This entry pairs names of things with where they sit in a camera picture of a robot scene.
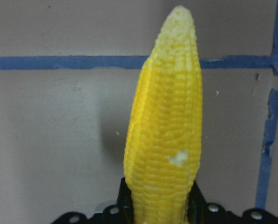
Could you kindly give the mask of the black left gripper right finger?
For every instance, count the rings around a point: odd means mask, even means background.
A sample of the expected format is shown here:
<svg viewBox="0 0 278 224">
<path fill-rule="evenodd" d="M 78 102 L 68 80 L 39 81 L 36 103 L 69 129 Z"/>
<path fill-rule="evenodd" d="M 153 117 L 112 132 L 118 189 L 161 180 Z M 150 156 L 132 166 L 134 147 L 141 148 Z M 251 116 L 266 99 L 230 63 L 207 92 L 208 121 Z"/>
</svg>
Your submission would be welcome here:
<svg viewBox="0 0 278 224">
<path fill-rule="evenodd" d="M 227 224 L 225 209 L 217 204 L 207 202 L 194 181 L 189 193 L 188 222 L 190 224 Z"/>
</svg>

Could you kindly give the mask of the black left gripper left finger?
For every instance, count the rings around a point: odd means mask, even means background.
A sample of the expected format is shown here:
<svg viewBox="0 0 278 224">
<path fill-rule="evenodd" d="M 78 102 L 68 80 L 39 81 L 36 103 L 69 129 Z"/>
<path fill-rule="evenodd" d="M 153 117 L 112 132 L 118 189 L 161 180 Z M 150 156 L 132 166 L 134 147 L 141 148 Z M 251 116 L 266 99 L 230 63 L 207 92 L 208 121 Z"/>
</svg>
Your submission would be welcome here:
<svg viewBox="0 0 278 224">
<path fill-rule="evenodd" d="M 102 212 L 103 224 L 133 224 L 134 211 L 131 190 L 128 188 L 125 177 L 121 178 L 118 197 L 115 204 L 107 206 Z"/>
</svg>

